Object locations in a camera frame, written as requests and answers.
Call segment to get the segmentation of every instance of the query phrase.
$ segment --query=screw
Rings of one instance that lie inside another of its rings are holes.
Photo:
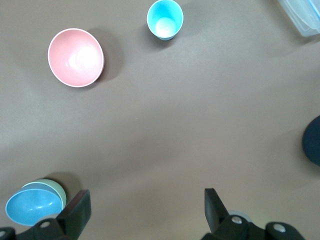
[[[233,217],[231,218],[231,220],[232,220],[232,222],[234,222],[235,224],[242,224],[242,220],[241,220],[241,218],[238,217],[238,216],[233,216]]]
[[[279,224],[279,223],[274,224],[273,228],[275,230],[277,230],[278,232],[280,232],[280,233],[285,233],[286,232],[286,228],[284,226],[282,226],[281,224]]]
[[[40,228],[46,228],[50,225],[50,222],[49,221],[44,221],[43,223],[40,224]]]

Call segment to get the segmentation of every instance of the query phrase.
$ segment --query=blue bowl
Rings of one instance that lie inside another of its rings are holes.
[[[172,39],[181,29],[184,13],[173,0],[158,0],[149,9],[146,22],[150,31],[159,39]]]
[[[59,214],[61,198],[51,187],[32,183],[22,187],[6,203],[7,216],[17,224],[33,226],[45,216]]]

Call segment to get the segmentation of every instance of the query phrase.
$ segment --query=cup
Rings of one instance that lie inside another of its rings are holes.
[[[18,190],[6,203],[7,216],[17,224],[33,226],[66,206],[66,193],[55,181],[39,179]]]
[[[181,29],[184,13],[174,0],[158,0],[149,8],[146,22],[155,36],[167,41]]]

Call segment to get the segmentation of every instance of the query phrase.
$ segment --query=pink bowl rim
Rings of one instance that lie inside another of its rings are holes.
[[[62,79],[60,79],[60,78],[55,74],[55,71],[53,70],[53,68],[52,68],[52,66],[51,66],[51,62],[50,62],[50,49],[51,49],[51,46],[52,46],[53,42],[55,41],[55,39],[56,39],[59,35],[61,35],[61,34],[64,33],[64,32],[71,31],[71,30],[77,30],[77,31],[80,31],[80,32],[83,32],[83,33],[88,34],[88,35],[89,35],[90,37],[92,37],[93,40],[98,44],[99,49],[100,49],[100,52],[101,52],[102,65],[101,65],[100,73],[98,74],[98,76],[97,76],[93,81],[91,81],[91,82],[89,82],[89,83],[87,83],[87,84],[85,84],[85,85],[75,86],[75,85],[71,85],[71,84],[68,84],[68,83],[64,82]],[[65,84],[65,85],[67,85],[67,86],[73,87],[73,88],[82,88],[82,87],[86,87],[86,86],[88,86],[88,85],[90,85],[90,84],[93,84],[93,83],[100,77],[100,75],[101,75],[101,73],[102,73],[102,71],[104,70],[104,67],[105,67],[105,56],[104,56],[104,52],[103,52],[103,50],[102,50],[102,48],[101,48],[101,46],[100,46],[100,43],[98,42],[98,40],[97,40],[91,33],[87,32],[87,31],[85,31],[85,30],[83,30],[83,29],[80,29],[80,28],[72,27],[72,28],[67,28],[67,29],[64,29],[64,30],[58,32],[58,33],[53,37],[53,39],[52,39],[51,42],[50,42],[49,48],[48,48],[48,63],[49,63],[49,66],[50,66],[50,69],[51,69],[52,73],[54,74],[54,76],[55,76],[60,82],[62,82],[63,84]]]

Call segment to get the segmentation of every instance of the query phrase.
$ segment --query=dark blue round object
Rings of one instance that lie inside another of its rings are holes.
[[[306,127],[302,137],[302,147],[308,159],[320,166],[320,116]]]

